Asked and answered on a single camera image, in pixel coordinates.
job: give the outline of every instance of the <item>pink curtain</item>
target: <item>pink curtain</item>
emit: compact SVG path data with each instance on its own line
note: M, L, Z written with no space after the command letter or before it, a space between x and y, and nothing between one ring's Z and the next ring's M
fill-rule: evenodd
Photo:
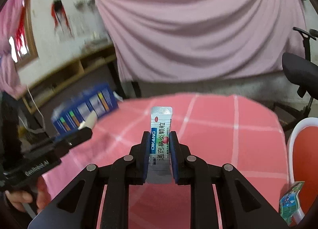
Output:
M11 56L9 38L14 38L19 25L22 0L8 0L0 12L0 90L18 99L25 91Z
M121 80L185 82L281 70L304 55L300 0L96 0Z

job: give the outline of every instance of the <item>blue box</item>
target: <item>blue box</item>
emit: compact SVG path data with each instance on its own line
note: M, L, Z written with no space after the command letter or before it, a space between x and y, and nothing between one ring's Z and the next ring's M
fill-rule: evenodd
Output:
M117 108L117 101L108 83L101 83L60 104L54 109L51 121L58 133L63 135L77 129L92 111L101 118Z

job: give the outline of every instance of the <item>pink checkered tablecloth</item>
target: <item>pink checkered tablecloth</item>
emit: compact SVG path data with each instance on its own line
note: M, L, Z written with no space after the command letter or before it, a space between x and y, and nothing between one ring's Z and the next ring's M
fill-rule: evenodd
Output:
M112 164L139 144L143 132L150 129L152 106L172 106L171 130L177 132L180 143L207 163L233 164L278 210L288 183L284 133L272 111L235 95L187 93L120 103L119 110L98 121L91 140L72 149L60 166L45 174L52 197L86 165ZM189 186L130 186L130 229L186 229L189 225Z

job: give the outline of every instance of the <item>human hand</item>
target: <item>human hand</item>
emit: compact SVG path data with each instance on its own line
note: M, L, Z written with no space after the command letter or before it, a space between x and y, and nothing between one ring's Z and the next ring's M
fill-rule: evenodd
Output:
M37 182L37 189L38 189L38 198L37 198L37 206L38 206L38 213L41 212L51 201L51 195L47 191L47 184L43 177L39 177ZM25 212L25 209L22 203L32 203L33 199L31 194L25 191L13 191L9 192L6 191L5 195L7 199L10 201L12 206L14 206L17 210L21 212Z

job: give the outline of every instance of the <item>pink cloth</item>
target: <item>pink cloth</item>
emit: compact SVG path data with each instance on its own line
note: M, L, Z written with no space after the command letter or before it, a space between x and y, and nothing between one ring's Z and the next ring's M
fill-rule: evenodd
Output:
M284 133L272 111L240 96L176 94L120 103L119 110L98 121L90 141L44 175L52 197L86 165L112 164L128 154L150 129L152 106L172 106L171 130L180 143L207 163L232 163L278 210L288 183ZM189 224L189 186L130 186L129 228L185 229Z
M15 36L21 9L22 0L8 0L0 12L0 90L16 99L25 91L26 87L20 84L11 56L9 38Z
M300 0L96 0L120 79L186 82L282 70L304 56Z

